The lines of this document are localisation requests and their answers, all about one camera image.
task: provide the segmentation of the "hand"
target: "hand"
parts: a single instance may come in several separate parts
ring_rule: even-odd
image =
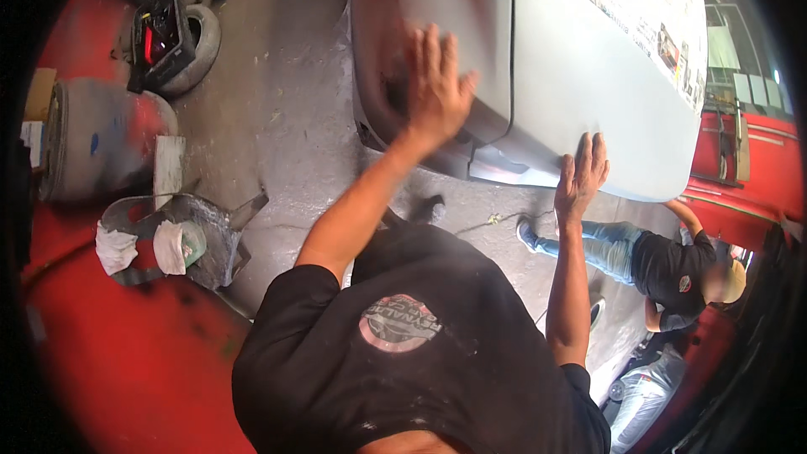
[[[457,75],[457,37],[438,39],[437,25],[426,32],[409,29],[409,127],[407,132],[424,154],[433,153],[457,135],[474,101],[479,74]]]
[[[560,170],[560,182],[555,191],[555,214],[558,223],[580,222],[591,199],[605,183],[611,168],[605,150],[602,134],[594,135],[594,146],[591,146],[591,135],[583,136],[583,148],[580,157],[564,155]]]

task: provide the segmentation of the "man's arm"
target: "man's arm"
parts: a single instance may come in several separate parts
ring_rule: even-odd
[[[602,134],[594,136],[593,146],[586,134],[577,165],[571,155],[562,160],[554,203],[560,252],[546,311],[546,341],[558,365],[586,365],[591,305],[583,254],[583,212],[608,177],[610,163],[606,157]]]
[[[653,333],[661,331],[661,313],[649,297],[645,297],[645,328]]]
[[[676,217],[681,219],[681,222],[687,227],[693,239],[701,233],[701,230],[704,228],[703,225],[701,225],[701,221],[686,204],[678,200],[670,200],[664,202],[663,205],[670,209]]]
[[[319,217],[297,257],[341,280],[350,260],[367,245],[398,184],[409,171],[454,137],[468,116],[478,76],[457,74],[457,39],[440,44],[436,25],[408,33],[409,126],[388,151]]]

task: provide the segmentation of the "black crate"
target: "black crate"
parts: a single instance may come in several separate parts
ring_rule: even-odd
[[[146,45],[147,28],[152,30],[152,43],[159,35],[162,45],[159,58],[154,59],[152,55],[151,63],[146,56],[149,49]],[[190,35],[185,5],[180,0],[146,0],[137,8],[132,20],[132,54],[130,86],[137,80],[139,84],[136,86],[149,90],[158,89],[194,61],[196,49]]]

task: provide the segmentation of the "forearm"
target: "forearm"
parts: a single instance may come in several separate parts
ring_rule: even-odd
[[[295,266],[317,264],[341,281],[350,261],[373,236],[398,184],[427,154],[418,139],[402,132],[314,223]]]
[[[645,328],[648,331],[658,333],[661,331],[661,314],[655,306],[655,301],[650,297],[645,297]]]
[[[701,233],[701,230],[704,228],[703,225],[701,225],[701,220],[695,216],[695,213],[693,213],[692,209],[687,207],[686,204],[678,200],[670,200],[664,202],[664,206],[670,209],[676,217],[681,219],[681,222],[687,227],[692,238],[695,238],[696,235]]]
[[[546,341],[558,365],[585,366],[591,328],[583,227],[580,220],[560,224],[560,252],[546,311]]]

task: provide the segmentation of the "black shirt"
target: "black shirt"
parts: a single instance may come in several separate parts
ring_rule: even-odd
[[[435,227],[378,232],[353,285],[277,277],[232,373],[259,452],[354,452],[430,430],[476,454],[608,452],[577,364],[559,367],[495,263]]]
[[[631,274],[640,293],[664,306],[661,331],[686,327],[706,307],[701,280],[717,260],[702,231],[691,246],[683,246],[651,231],[641,234],[633,246]]]

